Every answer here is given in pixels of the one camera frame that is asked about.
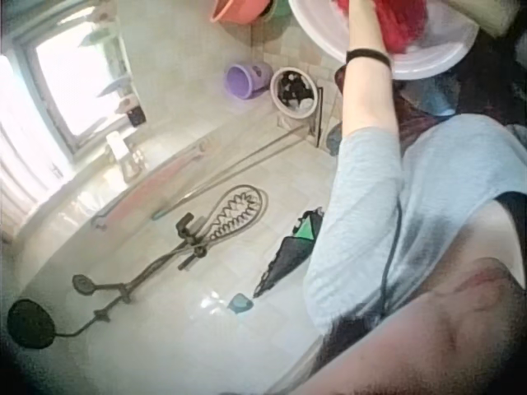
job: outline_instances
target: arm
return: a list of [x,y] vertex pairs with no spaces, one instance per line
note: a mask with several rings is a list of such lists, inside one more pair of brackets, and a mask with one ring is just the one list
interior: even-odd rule
[[[350,25],[350,49],[385,52],[372,0],[350,1]],[[388,67],[369,58],[349,63],[343,115],[331,201],[304,282],[306,307],[322,331],[378,289],[403,184]]]
[[[373,0],[350,0],[349,49],[367,48],[386,53]],[[369,58],[347,65],[344,83],[343,135],[378,127],[399,134],[395,116],[391,71]]]

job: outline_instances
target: person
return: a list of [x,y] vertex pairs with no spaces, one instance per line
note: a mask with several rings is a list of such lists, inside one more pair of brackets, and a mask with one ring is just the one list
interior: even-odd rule
[[305,278],[328,335],[287,393],[509,393],[497,380],[527,355],[527,150],[464,114],[401,157],[373,1],[351,0],[349,17],[350,51],[366,51],[348,56],[338,170]]

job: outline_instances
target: window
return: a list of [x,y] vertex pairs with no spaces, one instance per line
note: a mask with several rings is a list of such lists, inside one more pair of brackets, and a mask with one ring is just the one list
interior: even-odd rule
[[73,155],[130,125],[115,111],[131,88],[101,95],[127,70],[115,26],[88,21],[93,9],[77,7],[47,20],[20,40],[17,51],[35,104]]

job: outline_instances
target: black cable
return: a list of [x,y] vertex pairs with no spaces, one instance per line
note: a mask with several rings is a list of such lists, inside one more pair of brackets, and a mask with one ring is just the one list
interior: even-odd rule
[[397,244],[399,243],[399,237],[401,235],[401,227],[403,225],[403,208],[401,206],[400,200],[397,201],[397,212],[398,212],[397,228],[395,230],[394,242],[392,243],[392,248],[389,251],[388,261],[386,262],[385,270],[382,274],[382,282],[380,283],[380,321],[386,318],[388,274],[389,274],[390,268],[392,267],[392,263],[394,261],[395,251],[397,250]]

